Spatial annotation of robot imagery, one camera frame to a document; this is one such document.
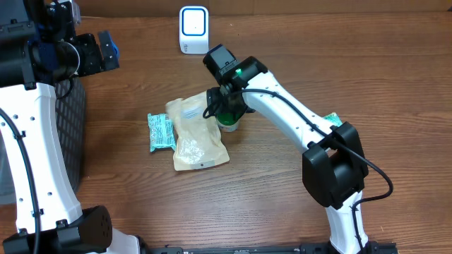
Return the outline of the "teal white tissue packet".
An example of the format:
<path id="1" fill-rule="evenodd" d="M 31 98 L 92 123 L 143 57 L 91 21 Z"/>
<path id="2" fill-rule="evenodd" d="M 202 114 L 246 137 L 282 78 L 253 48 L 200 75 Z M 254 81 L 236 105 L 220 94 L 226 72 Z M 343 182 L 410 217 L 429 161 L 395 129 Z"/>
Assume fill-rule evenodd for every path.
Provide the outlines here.
<path id="1" fill-rule="evenodd" d="M 325 120 L 331 122 L 334 126 L 341 126 L 343 122 L 341 121 L 340 117 L 335 113 L 330 113 L 323 117 Z"/>

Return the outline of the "grey plastic mesh basket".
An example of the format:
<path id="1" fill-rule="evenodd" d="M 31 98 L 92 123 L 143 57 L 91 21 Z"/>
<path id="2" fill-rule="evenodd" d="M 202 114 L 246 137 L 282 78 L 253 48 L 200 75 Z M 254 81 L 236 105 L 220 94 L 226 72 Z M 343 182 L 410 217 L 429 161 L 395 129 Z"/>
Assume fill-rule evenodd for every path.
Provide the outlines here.
<path id="1" fill-rule="evenodd" d="M 56 126 L 66 171 L 78 190 L 83 157 L 86 96 L 80 80 L 65 80 L 56 86 Z"/>

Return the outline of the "white barcode scanner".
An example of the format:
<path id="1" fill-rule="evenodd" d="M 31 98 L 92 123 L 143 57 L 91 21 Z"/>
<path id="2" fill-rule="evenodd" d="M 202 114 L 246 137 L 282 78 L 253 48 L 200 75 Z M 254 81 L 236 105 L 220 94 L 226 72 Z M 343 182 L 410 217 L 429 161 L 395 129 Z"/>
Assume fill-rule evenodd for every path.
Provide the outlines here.
<path id="1" fill-rule="evenodd" d="M 184 6 L 179 12 L 179 45 L 184 54 L 209 50 L 209 12 L 204 6 Z"/>

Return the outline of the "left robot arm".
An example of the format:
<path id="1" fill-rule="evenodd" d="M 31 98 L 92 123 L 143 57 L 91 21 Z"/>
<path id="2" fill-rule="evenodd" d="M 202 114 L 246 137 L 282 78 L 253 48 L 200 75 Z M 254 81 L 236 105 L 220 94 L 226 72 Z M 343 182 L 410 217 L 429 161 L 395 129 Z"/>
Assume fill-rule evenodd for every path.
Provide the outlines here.
<path id="1" fill-rule="evenodd" d="M 83 209 L 58 136 L 58 83 L 118 68 L 108 32 L 77 35 L 74 1 L 1 2 L 1 133 L 16 194 L 17 232 L 5 253 L 145 253 L 112 226 L 107 208 Z"/>

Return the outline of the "green lid jar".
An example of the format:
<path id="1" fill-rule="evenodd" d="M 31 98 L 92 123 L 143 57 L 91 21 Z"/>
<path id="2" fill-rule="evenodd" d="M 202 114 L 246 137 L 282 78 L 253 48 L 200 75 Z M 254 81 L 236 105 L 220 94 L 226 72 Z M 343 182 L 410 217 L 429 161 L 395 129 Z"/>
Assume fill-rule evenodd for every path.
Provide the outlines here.
<path id="1" fill-rule="evenodd" d="M 224 132 L 233 132 L 239 127 L 239 119 L 232 113 L 218 114 L 216 120 L 219 129 Z"/>

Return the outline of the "teal snack packet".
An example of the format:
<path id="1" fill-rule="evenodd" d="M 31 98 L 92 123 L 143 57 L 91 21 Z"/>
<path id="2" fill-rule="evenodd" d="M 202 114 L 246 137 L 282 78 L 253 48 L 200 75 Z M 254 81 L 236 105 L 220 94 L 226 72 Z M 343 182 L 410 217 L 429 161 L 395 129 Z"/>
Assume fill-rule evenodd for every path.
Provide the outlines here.
<path id="1" fill-rule="evenodd" d="M 150 152 L 170 148 L 176 150 L 174 127 L 167 114 L 148 114 Z"/>

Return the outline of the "beige powder pouch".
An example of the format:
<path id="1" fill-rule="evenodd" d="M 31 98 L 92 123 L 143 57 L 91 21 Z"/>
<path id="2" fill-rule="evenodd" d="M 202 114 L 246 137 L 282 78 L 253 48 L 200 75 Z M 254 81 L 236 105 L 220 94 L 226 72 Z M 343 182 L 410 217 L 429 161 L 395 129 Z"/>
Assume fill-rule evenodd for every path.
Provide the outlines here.
<path id="1" fill-rule="evenodd" d="M 203 118 L 206 108 L 205 92 L 185 99 L 178 98 L 165 105 L 177 134 L 173 155 L 177 171 L 207 169 L 230 160 L 216 120 Z"/>

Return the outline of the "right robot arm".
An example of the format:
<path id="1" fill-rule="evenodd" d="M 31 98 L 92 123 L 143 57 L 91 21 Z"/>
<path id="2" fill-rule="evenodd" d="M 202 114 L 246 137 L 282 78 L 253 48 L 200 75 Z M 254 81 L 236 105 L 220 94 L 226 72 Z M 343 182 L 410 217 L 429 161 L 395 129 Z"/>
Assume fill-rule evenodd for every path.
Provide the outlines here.
<path id="1" fill-rule="evenodd" d="M 235 131 L 246 113 L 257 111 L 285 134 L 302 154 L 302 182 L 325 207 L 337 253 L 365 253 L 358 200 L 368 168 L 359 134 L 348 123 L 334 125 L 295 99 L 253 56 L 238 61 L 219 44 L 203 59 L 218 87 L 207 91 L 203 116 L 215 118 L 220 129 Z"/>

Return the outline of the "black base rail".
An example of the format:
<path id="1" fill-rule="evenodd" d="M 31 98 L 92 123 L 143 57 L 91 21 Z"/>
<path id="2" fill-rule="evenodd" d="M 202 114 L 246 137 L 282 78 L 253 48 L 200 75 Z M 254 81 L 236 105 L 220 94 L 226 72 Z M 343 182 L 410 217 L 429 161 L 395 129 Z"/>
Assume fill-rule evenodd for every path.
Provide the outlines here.
<path id="1" fill-rule="evenodd" d="M 303 243 L 299 246 L 271 246 L 249 248 L 181 248 L 168 247 L 146 248 L 146 254 L 333 254 L 339 253 L 330 243 Z M 397 254 L 395 243 L 377 243 L 370 241 L 364 247 L 364 253 Z"/>

